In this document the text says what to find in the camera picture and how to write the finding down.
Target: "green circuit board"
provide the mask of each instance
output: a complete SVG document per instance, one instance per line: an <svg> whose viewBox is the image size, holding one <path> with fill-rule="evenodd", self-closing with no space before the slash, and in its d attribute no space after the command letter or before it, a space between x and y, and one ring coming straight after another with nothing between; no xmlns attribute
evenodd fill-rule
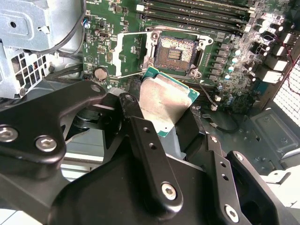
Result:
<svg viewBox="0 0 300 225"><path fill-rule="evenodd" d="M86 16L90 28L86 29L83 45L84 74L106 90L111 87L124 89L131 75L142 77L146 69L144 58L149 53L146 48L148 34L159 30L151 66L159 66L160 71L201 92L190 76L196 64L197 76L207 92L212 98L216 94L221 97L221 101L217 102L218 110L230 108L235 113L245 113L252 107L254 95L257 97L260 93L254 90L257 85L244 66L254 64L255 68L265 60L262 54L250 51L253 43L263 43L262 34L256 30L260 26L258 21L264 19L272 24L281 24L289 10L288 2L89 0ZM274 32L271 27L267 27L266 31ZM199 37L212 40L200 51L196 50L203 41ZM116 54L120 40L121 51ZM164 42L168 46L189 46L189 49L178 48L177 52L169 52ZM239 55L235 55L236 50L240 50ZM116 67L116 57L120 60L120 68ZM98 68L107 72L106 79L99 80L94 76ZM204 95L200 95L198 100L201 105L209 105Z"/></svg>

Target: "silver screw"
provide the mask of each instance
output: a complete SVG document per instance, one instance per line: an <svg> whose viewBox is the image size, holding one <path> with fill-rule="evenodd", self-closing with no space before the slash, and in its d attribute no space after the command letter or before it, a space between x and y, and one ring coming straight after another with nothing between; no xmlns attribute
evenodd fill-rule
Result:
<svg viewBox="0 0 300 225"><path fill-rule="evenodd" d="M238 213L234 210L230 205L225 205L225 212L227 216L234 222L237 223L239 221Z"/></svg>
<svg viewBox="0 0 300 225"><path fill-rule="evenodd" d="M214 142L214 143L217 143L218 140L214 137L214 136L210 136L211 140Z"/></svg>
<svg viewBox="0 0 300 225"><path fill-rule="evenodd" d="M57 146L56 141L51 137L40 137L36 141L36 147L41 151L50 152L53 151Z"/></svg>
<svg viewBox="0 0 300 225"><path fill-rule="evenodd" d="M164 183L162 186L161 186L161 189L163 191L163 194L165 195L165 197L169 200L174 200L176 198L176 190L175 188L171 185L171 184L168 184L168 183Z"/></svg>
<svg viewBox="0 0 300 225"><path fill-rule="evenodd" d="M89 22L86 22L86 23L84 24L84 28L85 28L85 29L89 29L89 28L90 28L90 23L89 23Z"/></svg>
<svg viewBox="0 0 300 225"><path fill-rule="evenodd" d="M157 34L157 33L153 33L153 34L152 34L152 38L153 38L153 39L158 39L158 34Z"/></svg>
<svg viewBox="0 0 300 225"><path fill-rule="evenodd" d="M236 153L235 155L240 161L243 161L243 157L239 153Z"/></svg>
<svg viewBox="0 0 300 225"><path fill-rule="evenodd" d="M23 97L26 95L26 90L24 88L21 88L20 90L20 96Z"/></svg>
<svg viewBox="0 0 300 225"><path fill-rule="evenodd" d="M0 142L12 142L18 137L18 132L11 127L0 127Z"/></svg>

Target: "black ram slot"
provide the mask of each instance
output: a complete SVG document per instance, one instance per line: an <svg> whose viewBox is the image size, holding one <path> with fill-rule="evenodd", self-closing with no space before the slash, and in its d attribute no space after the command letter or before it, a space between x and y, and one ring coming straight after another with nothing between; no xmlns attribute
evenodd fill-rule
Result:
<svg viewBox="0 0 300 225"><path fill-rule="evenodd" d="M170 21L170 22L177 22L187 25L195 25L199 27L205 27L208 29L215 29L215 30L222 30L227 31L231 33L241 32L241 30L235 26L226 24L226 23L220 23L220 22L214 22L210 20L204 20L199 18L193 18L189 16L182 16L182 15L172 15L168 13L159 13L157 11L146 11L143 14L147 16L147 18L157 19L161 21Z"/></svg>
<svg viewBox="0 0 300 225"><path fill-rule="evenodd" d="M196 9L201 9L201 10L205 10L205 11L220 13L223 15L249 16L249 13L247 11L238 10L238 9L225 7L225 6L218 6L216 4L201 2L201 1L192 1L192 0L151 0L151 1L166 3L169 5L176 5L176 6L181 6L181 7L196 8Z"/></svg>
<svg viewBox="0 0 300 225"><path fill-rule="evenodd" d="M160 12L169 12L175 14L181 14L185 16L193 16L197 18L206 18L216 22L228 23L228 24L237 24L243 23L241 19L237 19L233 16L222 15L218 13L207 12L198 9L190 9L186 7L177 7L177 6L165 6L165 4L160 3L160 6L148 5L149 10L156 10Z"/></svg>

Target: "capacitor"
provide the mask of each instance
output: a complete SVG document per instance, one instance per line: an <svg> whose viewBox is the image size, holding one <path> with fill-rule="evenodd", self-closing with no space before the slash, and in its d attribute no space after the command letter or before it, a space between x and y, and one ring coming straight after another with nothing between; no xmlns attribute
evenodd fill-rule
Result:
<svg viewBox="0 0 300 225"><path fill-rule="evenodd" d="M249 78L252 82L256 81L256 77L252 76L250 73L248 74L248 78Z"/></svg>
<svg viewBox="0 0 300 225"><path fill-rule="evenodd" d="M264 41L274 41L276 38L276 35L269 31L266 31L262 34L262 38Z"/></svg>
<svg viewBox="0 0 300 225"><path fill-rule="evenodd" d="M228 73L223 74L224 79L228 80L230 79L230 75Z"/></svg>
<svg viewBox="0 0 300 225"><path fill-rule="evenodd" d="M270 25L270 22L264 19L258 19L257 23L263 27L268 27Z"/></svg>
<svg viewBox="0 0 300 225"><path fill-rule="evenodd" d="M244 67L245 67L247 70L249 70L249 71L252 70L252 66L250 66L249 64L245 64Z"/></svg>
<svg viewBox="0 0 300 225"><path fill-rule="evenodd" d="M241 51L240 49L234 49L234 50L233 50L233 54L234 54L235 56L240 56L241 53L242 53L242 51Z"/></svg>
<svg viewBox="0 0 300 225"><path fill-rule="evenodd" d="M261 48L262 48L263 50L265 50L266 52L269 51L269 50L271 49L270 46L265 45L265 44L261 44Z"/></svg>
<svg viewBox="0 0 300 225"><path fill-rule="evenodd" d="M235 58L235 57L231 57L231 58L230 58L230 61L231 61L231 63L238 63L238 62L239 62L239 59L238 59L238 58Z"/></svg>
<svg viewBox="0 0 300 225"><path fill-rule="evenodd" d="M259 51L259 54L262 55L262 56L267 56L268 53L266 52L266 50L261 49L261 50Z"/></svg>
<svg viewBox="0 0 300 225"><path fill-rule="evenodd" d="M264 33L264 32L266 31L266 28L265 28L265 27L261 27L261 26L256 26L256 27L255 27L255 30L256 30L258 33L262 34L262 33Z"/></svg>
<svg viewBox="0 0 300 225"><path fill-rule="evenodd" d="M283 30L283 26L280 26L279 24L275 24L275 23L272 23L270 25L271 28L273 29L276 29L277 31L282 31Z"/></svg>
<svg viewBox="0 0 300 225"><path fill-rule="evenodd" d="M218 84L217 84L217 89L218 89L219 91L222 91L222 90L223 90L223 86L222 86L220 83L218 83Z"/></svg>
<svg viewBox="0 0 300 225"><path fill-rule="evenodd" d="M232 101L232 100L233 100L233 95L231 95L231 94L228 95L228 100L229 100L229 101Z"/></svg>
<svg viewBox="0 0 300 225"><path fill-rule="evenodd" d="M233 66L227 66L227 69L228 69L229 73L231 73L231 72L234 71L234 67Z"/></svg>

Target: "mounting hole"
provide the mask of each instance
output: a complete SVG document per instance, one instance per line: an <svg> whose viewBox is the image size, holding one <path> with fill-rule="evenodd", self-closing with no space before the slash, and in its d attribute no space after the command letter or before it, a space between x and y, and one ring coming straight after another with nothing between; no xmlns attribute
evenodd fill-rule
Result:
<svg viewBox="0 0 300 225"><path fill-rule="evenodd" d="M105 125L110 124L111 121L112 121L112 118L111 118L110 116L105 116L105 117L103 118L103 123L104 123Z"/></svg>
<svg viewBox="0 0 300 225"><path fill-rule="evenodd" d="M146 133L150 133L150 130L147 127L144 127L143 129Z"/></svg>
<svg viewBox="0 0 300 225"><path fill-rule="evenodd" d="M221 164L223 167L226 167L225 163L223 163L223 162L220 162L220 164Z"/></svg>
<svg viewBox="0 0 300 225"><path fill-rule="evenodd" d="M222 177L224 178L224 180L229 181L228 177L225 174L222 174Z"/></svg>
<svg viewBox="0 0 300 225"><path fill-rule="evenodd" d="M94 90L95 92L101 92L101 89L97 86L97 85L91 85L90 88L92 88L92 90Z"/></svg>
<svg viewBox="0 0 300 225"><path fill-rule="evenodd" d="M12 28L16 28L16 27L17 27L17 24L16 24L15 22L10 22L10 26L11 26Z"/></svg>
<svg viewBox="0 0 300 225"><path fill-rule="evenodd" d="M157 147L156 147L153 143L150 143L150 144L149 144L149 147L150 147L152 150L157 149Z"/></svg>
<svg viewBox="0 0 300 225"><path fill-rule="evenodd" d="M135 100L130 95L126 95L125 98L127 98L129 101L134 102Z"/></svg>

